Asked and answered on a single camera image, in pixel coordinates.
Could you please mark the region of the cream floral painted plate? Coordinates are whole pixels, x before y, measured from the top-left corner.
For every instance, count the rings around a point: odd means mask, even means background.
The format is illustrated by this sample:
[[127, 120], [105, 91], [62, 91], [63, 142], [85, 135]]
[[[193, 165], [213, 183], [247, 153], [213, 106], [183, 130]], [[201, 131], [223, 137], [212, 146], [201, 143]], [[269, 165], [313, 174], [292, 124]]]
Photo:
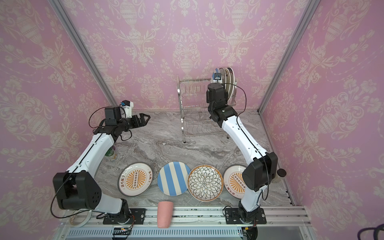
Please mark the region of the cream floral painted plate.
[[[231, 83], [231, 76], [230, 76], [230, 80], [228, 81], [227, 84], [228, 84], [228, 85], [232, 85], [232, 83]], [[229, 99], [231, 99], [231, 91], [232, 91], [232, 87], [230, 86], [230, 87], [229, 87], [229, 93], [228, 93], [228, 97], [229, 97]]]

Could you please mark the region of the black white flower pattern plate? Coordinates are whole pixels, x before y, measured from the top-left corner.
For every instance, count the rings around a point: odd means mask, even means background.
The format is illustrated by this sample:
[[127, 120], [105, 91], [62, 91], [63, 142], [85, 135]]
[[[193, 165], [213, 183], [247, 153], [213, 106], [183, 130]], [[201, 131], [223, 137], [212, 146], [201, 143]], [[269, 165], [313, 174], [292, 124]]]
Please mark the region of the black white flower pattern plate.
[[217, 199], [224, 188], [220, 171], [211, 165], [199, 165], [191, 170], [187, 179], [190, 194], [201, 202]]

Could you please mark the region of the green red rimmed white plate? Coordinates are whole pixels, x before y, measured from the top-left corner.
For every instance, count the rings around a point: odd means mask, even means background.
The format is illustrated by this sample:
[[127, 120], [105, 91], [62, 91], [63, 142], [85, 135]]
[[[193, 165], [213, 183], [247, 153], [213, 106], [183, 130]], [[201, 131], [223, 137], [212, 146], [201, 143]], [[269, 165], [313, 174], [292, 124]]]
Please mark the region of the green red rimmed white plate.
[[231, 87], [232, 87], [232, 91], [231, 91], [231, 103], [233, 104], [235, 102], [235, 98], [236, 98], [236, 93], [237, 93], [237, 82], [236, 82], [236, 78], [235, 78], [235, 74], [234, 74], [234, 70], [230, 67], [228, 67], [228, 70], [230, 72], [230, 76], [231, 76]]

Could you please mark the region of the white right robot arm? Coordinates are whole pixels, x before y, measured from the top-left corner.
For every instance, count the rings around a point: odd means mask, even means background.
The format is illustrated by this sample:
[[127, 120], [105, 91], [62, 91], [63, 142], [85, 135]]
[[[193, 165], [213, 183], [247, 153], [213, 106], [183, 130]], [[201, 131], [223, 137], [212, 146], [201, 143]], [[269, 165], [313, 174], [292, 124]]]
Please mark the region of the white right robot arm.
[[246, 185], [239, 202], [238, 213], [244, 223], [252, 223], [260, 212], [260, 200], [266, 200], [270, 183], [276, 177], [278, 157], [263, 148], [246, 129], [240, 113], [228, 104], [228, 92], [224, 84], [210, 83], [207, 103], [210, 119], [218, 124], [234, 141], [243, 154], [247, 167], [242, 173]]

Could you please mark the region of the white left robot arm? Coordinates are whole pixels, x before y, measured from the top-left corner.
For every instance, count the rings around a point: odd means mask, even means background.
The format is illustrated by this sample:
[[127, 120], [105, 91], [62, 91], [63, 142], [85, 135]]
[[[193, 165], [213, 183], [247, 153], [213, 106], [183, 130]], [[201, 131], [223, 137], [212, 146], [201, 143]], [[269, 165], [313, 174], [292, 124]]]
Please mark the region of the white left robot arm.
[[150, 116], [133, 115], [133, 103], [103, 107], [105, 117], [93, 127], [93, 137], [80, 157], [65, 171], [53, 177], [55, 196], [52, 200], [61, 210], [97, 212], [119, 224], [128, 223], [133, 214], [126, 200], [106, 195], [95, 181], [95, 175], [107, 151], [123, 133], [148, 124]]

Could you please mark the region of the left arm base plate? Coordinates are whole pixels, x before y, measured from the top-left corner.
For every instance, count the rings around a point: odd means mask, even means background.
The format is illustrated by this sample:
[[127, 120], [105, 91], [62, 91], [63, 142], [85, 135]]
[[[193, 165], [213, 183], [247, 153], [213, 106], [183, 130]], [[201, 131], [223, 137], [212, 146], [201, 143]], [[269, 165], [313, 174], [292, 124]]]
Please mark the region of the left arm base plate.
[[130, 209], [130, 213], [112, 215], [107, 214], [104, 217], [103, 224], [104, 225], [143, 225], [146, 217], [146, 209], [145, 208], [135, 208]]

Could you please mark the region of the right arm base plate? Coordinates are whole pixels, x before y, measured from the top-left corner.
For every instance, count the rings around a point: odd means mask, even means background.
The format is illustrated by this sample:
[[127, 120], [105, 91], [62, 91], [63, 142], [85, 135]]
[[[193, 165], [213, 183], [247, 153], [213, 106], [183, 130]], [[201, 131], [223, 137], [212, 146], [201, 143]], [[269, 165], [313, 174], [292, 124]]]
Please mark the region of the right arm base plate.
[[267, 223], [264, 209], [257, 208], [252, 212], [246, 212], [242, 208], [226, 206], [222, 210], [227, 225], [265, 225]]

